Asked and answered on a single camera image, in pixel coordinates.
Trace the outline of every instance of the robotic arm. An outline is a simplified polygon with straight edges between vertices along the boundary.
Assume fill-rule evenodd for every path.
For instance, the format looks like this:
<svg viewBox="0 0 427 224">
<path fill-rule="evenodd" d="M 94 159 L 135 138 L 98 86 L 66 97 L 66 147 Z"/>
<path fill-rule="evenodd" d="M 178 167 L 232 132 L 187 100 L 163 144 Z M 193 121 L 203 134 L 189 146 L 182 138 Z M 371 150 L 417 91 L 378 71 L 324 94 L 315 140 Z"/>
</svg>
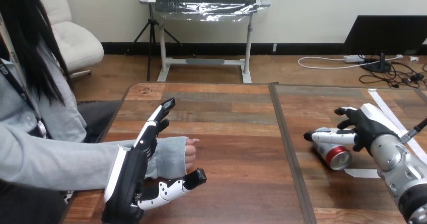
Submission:
<svg viewBox="0 0 427 224">
<path fill-rule="evenodd" d="M 397 127 L 384 113 L 371 104 L 360 109 L 342 107 L 335 110 L 346 115 L 338 129 L 310 131 L 304 134 L 308 141 L 355 144 L 359 152 L 364 147 L 378 166 L 378 175 L 408 224 L 427 223 L 427 165 L 413 155 L 403 144 L 427 125 L 427 119 L 399 138 Z M 342 130 L 351 125 L 355 128 Z"/>
<path fill-rule="evenodd" d="M 147 164 L 156 151 L 156 137 L 169 126 L 169 121 L 163 118 L 174 106 L 173 98 L 162 103 L 144 124 L 132 148 L 126 150 L 120 146 L 105 188 L 103 222 L 136 223 L 145 210 L 169 203 L 206 182 L 203 169 L 197 169 L 158 186 L 144 187 Z"/>
</svg>

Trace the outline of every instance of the white office chair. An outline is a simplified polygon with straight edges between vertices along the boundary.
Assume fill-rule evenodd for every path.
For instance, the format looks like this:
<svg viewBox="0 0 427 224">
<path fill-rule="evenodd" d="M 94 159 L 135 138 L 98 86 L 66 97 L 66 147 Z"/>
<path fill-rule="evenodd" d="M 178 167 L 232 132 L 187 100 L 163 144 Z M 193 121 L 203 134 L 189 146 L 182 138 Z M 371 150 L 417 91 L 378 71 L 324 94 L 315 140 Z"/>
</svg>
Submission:
<svg viewBox="0 0 427 224">
<path fill-rule="evenodd" d="M 71 22 L 67 0 L 41 0 L 52 25 L 53 34 L 69 71 L 96 64 L 104 57 L 104 49 L 88 30 Z M 90 70 L 75 72 L 72 78 L 90 74 Z"/>
</svg>

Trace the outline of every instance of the can lid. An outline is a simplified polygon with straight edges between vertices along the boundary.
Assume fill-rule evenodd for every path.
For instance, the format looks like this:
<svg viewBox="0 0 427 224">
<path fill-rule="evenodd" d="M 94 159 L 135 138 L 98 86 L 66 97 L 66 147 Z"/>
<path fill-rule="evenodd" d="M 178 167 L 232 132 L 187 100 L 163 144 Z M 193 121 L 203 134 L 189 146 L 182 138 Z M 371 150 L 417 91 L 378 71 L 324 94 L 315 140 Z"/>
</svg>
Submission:
<svg viewBox="0 0 427 224">
<path fill-rule="evenodd" d="M 346 168 L 352 160 L 350 151 L 344 146 L 337 146 L 326 155 L 328 165 L 333 170 L 342 170 Z"/>
</svg>

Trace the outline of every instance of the gray sweater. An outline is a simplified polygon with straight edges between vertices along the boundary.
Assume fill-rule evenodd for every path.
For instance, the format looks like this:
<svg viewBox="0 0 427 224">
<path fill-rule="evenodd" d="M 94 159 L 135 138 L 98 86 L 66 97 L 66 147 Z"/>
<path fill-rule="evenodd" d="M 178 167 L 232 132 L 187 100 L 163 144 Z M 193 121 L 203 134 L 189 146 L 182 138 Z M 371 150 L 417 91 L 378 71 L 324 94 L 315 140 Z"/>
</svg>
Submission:
<svg viewBox="0 0 427 224">
<path fill-rule="evenodd" d="M 34 113 L 6 78 L 0 76 L 0 179 L 53 190 L 105 188 L 118 144 L 131 147 L 134 140 L 81 143 L 86 136 L 86 123 L 77 110 L 75 97 L 53 56 L 43 49 L 40 52 L 64 97 L 65 106 L 59 102 L 50 104 L 46 97 L 38 98 L 31 92 L 53 140 L 30 136 L 27 132 L 37 124 Z M 14 64 L 3 61 L 22 84 Z M 186 139 L 158 139 L 146 178 L 172 179 L 185 175 Z"/>
</svg>

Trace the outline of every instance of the long black hair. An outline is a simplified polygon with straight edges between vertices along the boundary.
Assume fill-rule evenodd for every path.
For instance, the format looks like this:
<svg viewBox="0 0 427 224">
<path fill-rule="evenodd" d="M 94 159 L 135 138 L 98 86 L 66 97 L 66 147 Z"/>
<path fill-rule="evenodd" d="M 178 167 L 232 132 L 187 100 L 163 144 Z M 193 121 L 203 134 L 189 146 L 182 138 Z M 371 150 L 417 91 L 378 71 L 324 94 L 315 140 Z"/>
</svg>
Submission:
<svg viewBox="0 0 427 224">
<path fill-rule="evenodd" d="M 0 12 L 19 63 L 25 71 L 28 87 L 34 89 L 39 97 L 45 95 L 51 103 L 58 100 L 64 104 L 62 94 L 46 65 L 50 62 L 45 62 L 37 49 L 40 41 L 43 40 L 59 62 L 59 67 L 72 88 L 65 61 L 59 51 L 42 2 L 40 0 L 0 0 Z"/>
</svg>

